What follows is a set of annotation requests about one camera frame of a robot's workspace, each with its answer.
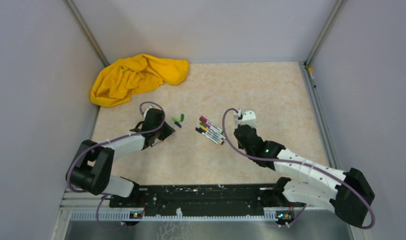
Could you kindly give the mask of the navy pen cap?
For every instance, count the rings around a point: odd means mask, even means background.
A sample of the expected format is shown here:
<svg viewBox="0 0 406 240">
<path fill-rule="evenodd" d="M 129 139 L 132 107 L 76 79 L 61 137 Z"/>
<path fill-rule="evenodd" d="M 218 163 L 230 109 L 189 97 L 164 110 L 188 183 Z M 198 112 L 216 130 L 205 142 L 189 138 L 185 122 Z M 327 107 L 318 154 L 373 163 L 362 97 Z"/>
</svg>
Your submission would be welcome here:
<svg viewBox="0 0 406 240">
<path fill-rule="evenodd" d="M 179 122 L 177 122 L 177 121 L 175 121 L 174 124 L 175 124 L 176 126 L 178 126 L 179 128 L 182 127 L 182 125 L 181 125 Z"/>
</svg>

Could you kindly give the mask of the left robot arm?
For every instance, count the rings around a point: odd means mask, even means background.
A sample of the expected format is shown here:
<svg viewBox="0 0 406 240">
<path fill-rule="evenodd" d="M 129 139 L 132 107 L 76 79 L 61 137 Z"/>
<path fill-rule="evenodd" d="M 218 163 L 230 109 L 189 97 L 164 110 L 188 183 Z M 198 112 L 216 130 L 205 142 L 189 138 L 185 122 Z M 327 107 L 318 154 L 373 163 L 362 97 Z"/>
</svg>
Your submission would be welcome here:
<svg viewBox="0 0 406 240">
<path fill-rule="evenodd" d="M 161 109 L 149 107 L 143 117 L 135 129 L 123 136 L 100 143 L 84 140 L 66 173 L 68 188 L 75 193 L 118 196 L 127 206 L 137 206 L 141 200 L 140 185 L 112 175 L 113 163 L 153 147 L 156 141 L 162 142 L 175 132 L 166 123 L 165 112 Z"/>
</svg>

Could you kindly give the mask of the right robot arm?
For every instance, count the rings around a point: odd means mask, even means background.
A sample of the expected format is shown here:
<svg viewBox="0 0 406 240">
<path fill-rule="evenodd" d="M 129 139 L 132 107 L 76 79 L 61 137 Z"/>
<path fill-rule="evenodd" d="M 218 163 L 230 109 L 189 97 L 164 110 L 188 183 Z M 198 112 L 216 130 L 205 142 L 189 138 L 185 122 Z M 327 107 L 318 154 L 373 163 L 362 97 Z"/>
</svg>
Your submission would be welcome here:
<svg viewBox="0 0 406 240">
<path fill-rule="evenodd" d="M 263 140 L 249 125 L 238 126 L 233 135 L 236 152 L 260 167 L 286 174 L 272 193 L 278 206 L 305 203 L 329 210 L 351 226 L 373 227 L 375 194 L 360 170 L 343 171 L 308 160 L 280 143 Z"/>
</svg>

